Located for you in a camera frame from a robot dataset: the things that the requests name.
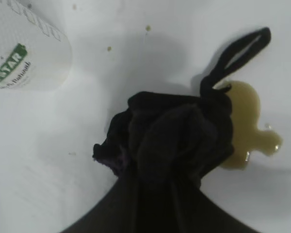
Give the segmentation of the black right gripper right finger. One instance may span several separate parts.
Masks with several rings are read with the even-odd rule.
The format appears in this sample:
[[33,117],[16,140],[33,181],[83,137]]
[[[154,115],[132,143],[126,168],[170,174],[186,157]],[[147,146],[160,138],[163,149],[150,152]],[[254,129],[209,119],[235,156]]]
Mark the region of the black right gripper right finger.
[[174,186],[174,207],[180,233],[254,233],[199,189]]

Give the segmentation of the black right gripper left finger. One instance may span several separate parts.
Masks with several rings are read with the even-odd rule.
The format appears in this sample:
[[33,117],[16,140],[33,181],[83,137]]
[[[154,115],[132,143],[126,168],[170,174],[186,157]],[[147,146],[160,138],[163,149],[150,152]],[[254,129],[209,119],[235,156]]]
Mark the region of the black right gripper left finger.
[[64,233],[135,233],[138,181],[118,180],[107,195]]

